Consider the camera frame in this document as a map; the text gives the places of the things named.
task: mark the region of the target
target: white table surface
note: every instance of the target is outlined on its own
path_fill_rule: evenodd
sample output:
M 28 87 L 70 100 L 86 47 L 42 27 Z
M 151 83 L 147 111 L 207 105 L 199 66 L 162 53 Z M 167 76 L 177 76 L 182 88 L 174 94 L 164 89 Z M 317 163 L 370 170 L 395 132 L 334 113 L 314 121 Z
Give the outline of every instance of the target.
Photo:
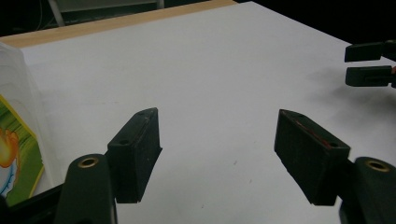
M 396 164 L 396 91 L 352 88 L 349 44 L 249 2 L 22 49 L 62 178 L 136 112 L 159 108 L 163 152 L 123 223 L 339 223 L 274 152 L 277 113 L 297 111 Z M 39 190 L 49 188 L 47 176 Z

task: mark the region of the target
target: dark background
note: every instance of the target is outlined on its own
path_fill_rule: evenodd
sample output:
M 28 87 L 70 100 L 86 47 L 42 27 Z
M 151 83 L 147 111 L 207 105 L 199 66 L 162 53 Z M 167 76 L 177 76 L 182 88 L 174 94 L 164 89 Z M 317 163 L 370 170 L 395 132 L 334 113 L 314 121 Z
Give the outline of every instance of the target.
M 202 0 L 164 0 L 165 7 L 187 5 Z M 236 0 L 238 3 L 247 0 Z M 351 44 L 396 39 L 395 1 L 343 3 L 318 1 L 254 1 L 284 16 L 335 36 Z M 57 27 L 47 0 L 11 0 L 0 9 L 0 36 Z M 154 4 L 63 13 L 67 24 L 94 21 L 154 10 Z

